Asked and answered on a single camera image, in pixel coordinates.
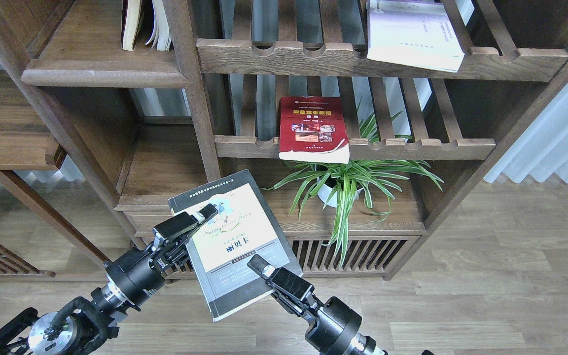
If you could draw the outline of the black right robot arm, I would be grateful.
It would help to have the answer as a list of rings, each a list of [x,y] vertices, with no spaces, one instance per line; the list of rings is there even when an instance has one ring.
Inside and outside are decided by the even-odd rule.
[[[320,355],[385,355],[370,336],[358,330],[361,316],[338,297],[326,303],[316,298],[314,286],[284,267],[275,268],[255,254],[248,267],[274,290],[272,296],[282,307],[305,319],[305,339]]]

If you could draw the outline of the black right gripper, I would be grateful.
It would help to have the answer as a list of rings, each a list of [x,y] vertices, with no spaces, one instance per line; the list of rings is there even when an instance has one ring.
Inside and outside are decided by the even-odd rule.
[[[248,267],[273,288],[273,297],[287,312],[305,319],[305,339],[320,355],[362,355],[361,316],[338,297],[318,300],[314,286],[286,268],[276,268],[255,254]]]

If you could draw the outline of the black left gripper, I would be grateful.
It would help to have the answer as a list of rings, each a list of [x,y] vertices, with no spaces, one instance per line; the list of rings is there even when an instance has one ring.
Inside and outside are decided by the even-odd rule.
[[[165,282],[165,272],[182,266],[189,256],[186,245],[199,225],[211,224],[218,214],[207,204],[194,214],[182,212],[153,227],[155,240],[146,249],[132,249],[106,267],[105,310],[139,308]]]

